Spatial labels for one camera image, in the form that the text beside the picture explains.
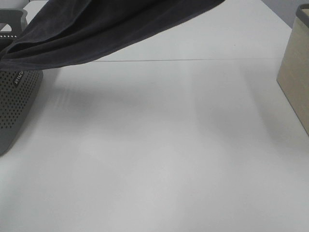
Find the grey perforated plastic basket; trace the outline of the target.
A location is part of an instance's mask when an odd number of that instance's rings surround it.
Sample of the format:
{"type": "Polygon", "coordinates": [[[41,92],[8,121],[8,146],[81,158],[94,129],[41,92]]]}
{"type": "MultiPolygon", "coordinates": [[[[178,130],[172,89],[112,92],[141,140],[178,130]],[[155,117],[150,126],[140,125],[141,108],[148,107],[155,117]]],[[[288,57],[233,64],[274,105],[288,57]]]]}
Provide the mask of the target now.
{"type": "MultiPolygon", "coordinates": [[[[0,32],[0,50],[10,45],[28,25],[27,11],[1,9],[0,23],[9,31],[0,32]]],[[[33,105],[43,78],[43,71],[0,71],[0,154],[13,145],[33,105]]]]}

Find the dark navy towel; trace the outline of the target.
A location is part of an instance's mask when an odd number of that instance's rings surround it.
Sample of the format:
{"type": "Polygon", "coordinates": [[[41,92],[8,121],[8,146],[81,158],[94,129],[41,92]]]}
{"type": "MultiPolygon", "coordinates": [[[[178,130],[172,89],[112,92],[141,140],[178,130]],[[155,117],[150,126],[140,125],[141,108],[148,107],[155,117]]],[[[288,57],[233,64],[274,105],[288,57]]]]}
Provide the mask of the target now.
{"type": "Polygon", "coordinates": [[[0,53],[3,70],[47,70],[97,60],[182,24],[218,0],[50,0],[0,53]]]}

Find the beige bin with grey rim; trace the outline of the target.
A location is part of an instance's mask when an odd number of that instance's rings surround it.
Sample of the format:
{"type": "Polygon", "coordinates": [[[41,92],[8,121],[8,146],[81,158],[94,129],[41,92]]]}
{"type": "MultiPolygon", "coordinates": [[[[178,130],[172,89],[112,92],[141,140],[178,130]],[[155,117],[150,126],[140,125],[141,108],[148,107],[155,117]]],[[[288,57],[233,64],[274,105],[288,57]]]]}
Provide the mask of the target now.
{"type": "Polygon", "coordinates": [[[309,132],[309,5],[301,4],[281,62],[277,82],[302,127],[309,132]]]}

